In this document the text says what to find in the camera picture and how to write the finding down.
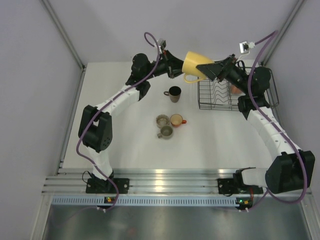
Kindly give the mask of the yellow ceramic mug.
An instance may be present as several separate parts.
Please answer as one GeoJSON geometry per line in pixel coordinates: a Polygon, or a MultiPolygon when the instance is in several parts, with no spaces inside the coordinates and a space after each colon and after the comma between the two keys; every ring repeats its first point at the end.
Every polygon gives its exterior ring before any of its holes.
{"type": "Polygon", "coordinates": [[[197,69],[198,65],[203,64],[213,64],[214,61],[202,54],[188,51],[182,65],[182,73],[184,74],[183,79],[188,84],[197,83],[205,80],[207,77],[197,69]],[[187,80],[187,76],[198,77],[197,80],[189,81],[187,80]]]}

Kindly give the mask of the pink ceramic mug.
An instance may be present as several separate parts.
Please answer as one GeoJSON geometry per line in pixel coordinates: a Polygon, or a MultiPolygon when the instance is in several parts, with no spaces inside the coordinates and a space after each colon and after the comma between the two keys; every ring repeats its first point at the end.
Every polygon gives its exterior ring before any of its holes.
{"type": "Polygon", "coordinates": [[[242,91],[239,88],[237,88],[236,86],[231,85],[230,86],[230,93],[233,95],[239,95],[242,93],[242,91]]]}

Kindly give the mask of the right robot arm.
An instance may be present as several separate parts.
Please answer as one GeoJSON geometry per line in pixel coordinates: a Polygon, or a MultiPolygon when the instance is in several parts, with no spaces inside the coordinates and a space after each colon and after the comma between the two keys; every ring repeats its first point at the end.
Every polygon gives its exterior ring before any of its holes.
{"type": "Polygon", "coordinates": [[[237,99],[238,110],[256,130],[271,156],[268,168],[237,170],[233,175],[235,190],[245,193],[252,186],[258,186],[272,194],[296,190],[305,193],[311,184],[315,156],[293,143],[273,115],[265,98],[272,77],[270,69],[259,66],[247,73],[234,55],[214,63],[198,63],[196,69],[211,81],[226,80],[243,92],[237,99]]]}

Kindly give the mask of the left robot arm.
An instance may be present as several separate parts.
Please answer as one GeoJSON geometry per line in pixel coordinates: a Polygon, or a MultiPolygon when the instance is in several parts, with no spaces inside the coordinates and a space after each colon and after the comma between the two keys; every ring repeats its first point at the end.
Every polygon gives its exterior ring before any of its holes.
{"type": "Polygon", "coordinates": [[[172,79],[178,77],[182,74],[183,63],[168,50],[162,50],[153,62],[144,53],[138,53],[133,57],[131,73],[125,85],[110,99],[83,109],[78,143],[88,149],[87,160],[92,163],[92,173],[98,178],[96,186],[103,193],[109,193],[114,188],[111,179],[113,169],[107,151],[113,139],[113,120],[145,97],[151,87],[149,79],[164,74],[172,79]]]}

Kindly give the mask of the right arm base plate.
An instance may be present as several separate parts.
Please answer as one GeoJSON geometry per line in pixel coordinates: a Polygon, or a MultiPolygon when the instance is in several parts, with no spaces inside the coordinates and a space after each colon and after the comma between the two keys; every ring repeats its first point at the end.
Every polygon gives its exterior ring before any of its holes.
{"type": "Polygon", "coordinates": [[[262,187],[256,185],[244,185],[233,178],[218,178],[217,179],[218,193],[225,196],[232,196],[235,194],[263,194],[262,187]]]}

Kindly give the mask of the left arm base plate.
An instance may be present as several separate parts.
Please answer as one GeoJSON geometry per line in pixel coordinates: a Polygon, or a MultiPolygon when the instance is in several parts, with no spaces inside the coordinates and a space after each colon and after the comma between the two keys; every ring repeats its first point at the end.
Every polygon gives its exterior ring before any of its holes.
{"type": "MultiPolygon", "coordinates": [[[[114,178],[119,194],[127,194],[130,186],[129,178],[114,178]]],[[[86,194],[116,194],[116,188],[108,180],[89,178],[86,185],[86,194]]]]}

